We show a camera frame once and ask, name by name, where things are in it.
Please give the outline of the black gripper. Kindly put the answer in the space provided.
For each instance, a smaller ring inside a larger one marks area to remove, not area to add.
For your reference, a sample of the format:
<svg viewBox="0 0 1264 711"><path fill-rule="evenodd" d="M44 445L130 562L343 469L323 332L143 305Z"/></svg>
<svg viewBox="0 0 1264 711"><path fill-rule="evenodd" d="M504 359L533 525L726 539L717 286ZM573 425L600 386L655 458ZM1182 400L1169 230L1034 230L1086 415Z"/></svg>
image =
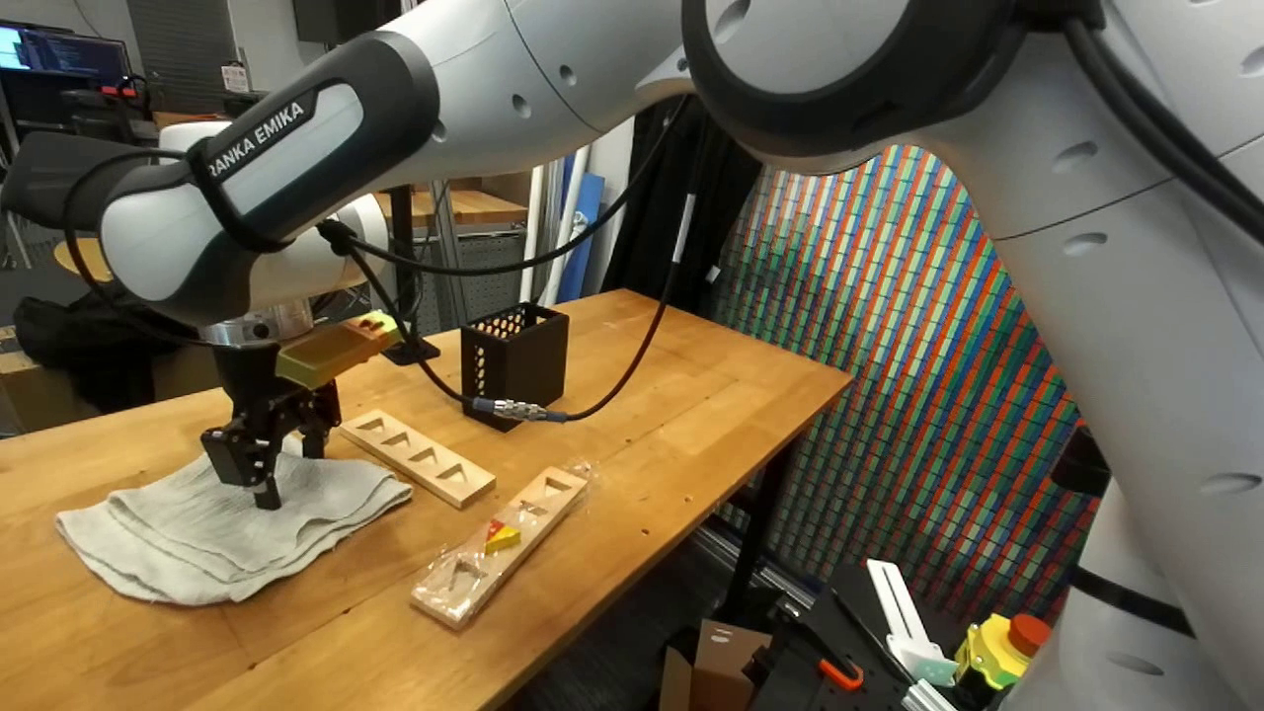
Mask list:
<svg viewBox="0 0 1264 711"><path fill-rule="evenodd" d="M281 438L300 434L300 454L323 458L339 396L334 384L310 391L281 378L273 346L219 346L215 362L235 415L203 434L203 452L226 487L251 487L263 511L281 511Z"/></svg>

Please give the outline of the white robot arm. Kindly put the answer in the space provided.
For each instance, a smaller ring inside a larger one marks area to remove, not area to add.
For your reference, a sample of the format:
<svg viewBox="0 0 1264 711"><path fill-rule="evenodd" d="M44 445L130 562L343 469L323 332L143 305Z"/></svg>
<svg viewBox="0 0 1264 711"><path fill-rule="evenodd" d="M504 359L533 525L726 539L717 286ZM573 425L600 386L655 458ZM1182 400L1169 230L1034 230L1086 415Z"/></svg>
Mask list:
<svg viewBox="0 0 1264 711"><path fill-rule="evenodd" d="M1264 711L1264 0L418 0L98 215L215 328L343 200L562 158L693 96L758 163L970 187L1109 466L1014 711Z"/></svg>

